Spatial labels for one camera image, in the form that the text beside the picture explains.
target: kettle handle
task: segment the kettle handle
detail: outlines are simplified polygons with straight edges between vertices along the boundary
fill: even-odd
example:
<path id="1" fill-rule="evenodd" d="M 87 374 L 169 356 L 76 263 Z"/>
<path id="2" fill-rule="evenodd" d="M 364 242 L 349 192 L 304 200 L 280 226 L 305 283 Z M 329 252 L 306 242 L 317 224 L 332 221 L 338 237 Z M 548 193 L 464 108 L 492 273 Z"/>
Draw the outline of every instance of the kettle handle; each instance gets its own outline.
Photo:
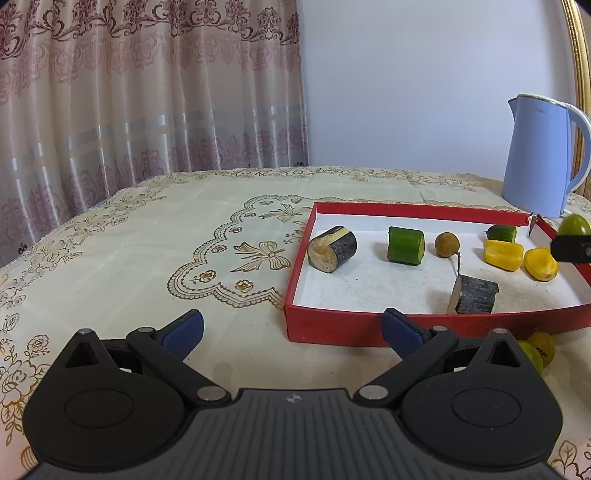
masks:
<path id="1" fill-rule="evenodd" d="M 576 108 L 574 105 L 569 105 L 567 103 L 564 106 L 569 111 L 570 119 L 577 124 L 577 126 L 583 132 L 584 138 L 584 155 L 583 155 L 583 162 L 579 168 L 579 172 L 575 175 L 575 177 L 570 181 L 569 185 L 566 187 L 566 191 L 568 193 L 573 192 L 574 190 L 578 189 L 579 186 L 585 181 L 587 175 L 589 175 L 589 171 L 591 170 L 591 121 L 589 117 L 585 115 L 584 112 Z"/>

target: yellow fruit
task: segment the yellow fruit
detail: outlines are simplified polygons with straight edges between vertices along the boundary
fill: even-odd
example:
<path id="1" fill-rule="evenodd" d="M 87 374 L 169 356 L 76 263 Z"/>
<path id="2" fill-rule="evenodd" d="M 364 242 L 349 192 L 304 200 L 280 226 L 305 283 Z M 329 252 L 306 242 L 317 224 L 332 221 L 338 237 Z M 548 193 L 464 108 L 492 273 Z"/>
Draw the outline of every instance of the yellow fruit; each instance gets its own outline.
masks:
<path id="1" fill-rule="evenodd" d="M 536 280 L 550 281 L 558 274 L 558 263 L 550 255 L 550 248 L 532 248 L 523 257 L 525 271 Z"/>
<path id="2" fill-rule="evenodd" d="M 540 355 L 539 351 L 537 351 L 531 343 L 526 342 L 525 340 L 519 340 L 517 343 L 534 364 L 534 367 L 538 373 L 542 373 L 544 362 L 542 361 L 542 356 Z"/>
<path id="3" fill-rule="evenodd" d="M 513 272 L 523 261 L 523 245 L 500 240 L 484 242 L 484 261 L 494 267 Z"/>
<path id="4" fill-rule="evenodd" d="M 542 364 L 547 367 L 556 353 L 556 343 L 552 335 L 546 332 L 535 332 L 527 341 L 531 343 L 542 356 Z"/>

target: blue gripper pad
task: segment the blue gripper pad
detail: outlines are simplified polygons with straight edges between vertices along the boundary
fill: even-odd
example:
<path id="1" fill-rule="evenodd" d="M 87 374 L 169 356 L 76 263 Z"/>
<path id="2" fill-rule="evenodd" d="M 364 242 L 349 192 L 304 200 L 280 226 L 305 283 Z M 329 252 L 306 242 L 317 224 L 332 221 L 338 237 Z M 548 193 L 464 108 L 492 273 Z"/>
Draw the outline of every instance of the blue gripper pad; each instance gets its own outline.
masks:
<path id="1" fill-rule="evenodd" d="M 201 312 L 189 310 L 160 330 L 161 345 L 179 360 L 184 360 L 203 338 L 203 329 Z"/>
<path id="2" fill-rule="evenodd" d="M 382 314 L 382 337 L 404 360 L 427 343 L 431 334 L 403 313 L 390 308 Z"/>

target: gold picture frame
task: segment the gold picture frame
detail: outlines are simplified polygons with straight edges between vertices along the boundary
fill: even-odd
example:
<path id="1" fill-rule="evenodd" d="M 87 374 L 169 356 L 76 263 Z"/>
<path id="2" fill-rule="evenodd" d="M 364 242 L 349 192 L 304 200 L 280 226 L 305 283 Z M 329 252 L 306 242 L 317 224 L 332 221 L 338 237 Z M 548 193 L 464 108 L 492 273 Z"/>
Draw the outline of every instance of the gold picture frame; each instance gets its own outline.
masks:
<path id="1" fill-rule="evenodd" d="M 579 6 L 575 0 L 561 0 L 573 54 L 574 81 L 577 106 L 587 115 L 591 114 L 591 76 L 589 74 L 589 49 Z M 579 171 L 583 160 L 583 135 L 579 131 L 574 146 L 573 173 Z M 576 193 L 591 199 L 589 178 L 576 190 Z"/>

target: lace tablecloth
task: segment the lace tablecloth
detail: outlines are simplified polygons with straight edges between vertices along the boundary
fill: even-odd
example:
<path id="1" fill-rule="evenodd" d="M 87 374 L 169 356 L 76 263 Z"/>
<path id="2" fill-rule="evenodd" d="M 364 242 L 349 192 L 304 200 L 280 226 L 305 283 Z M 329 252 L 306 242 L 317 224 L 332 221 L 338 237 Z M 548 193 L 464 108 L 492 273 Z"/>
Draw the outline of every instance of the lace tablecloth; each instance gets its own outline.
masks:
<path id="1" fill-rule="evenodd" d="M 389 349 L 290 343 L 281 311 L 291 263 L 315 200 L 511 210 L 501 184 L 361 168 L 243 169 L 156 177 L 118 192 L 0 269 L 0 480 L 35 465 L 22 411 L 71 335 L 121 338 L 197 308 L 206 333 L 187 362 L 240 387 L 346 387 L 393 366 Z M 591 203 L 569 209 L 591 219 Z M 591 329 L 556 337 L 544 370 L 564 427 L 550 460 L 591 478 Z"/>

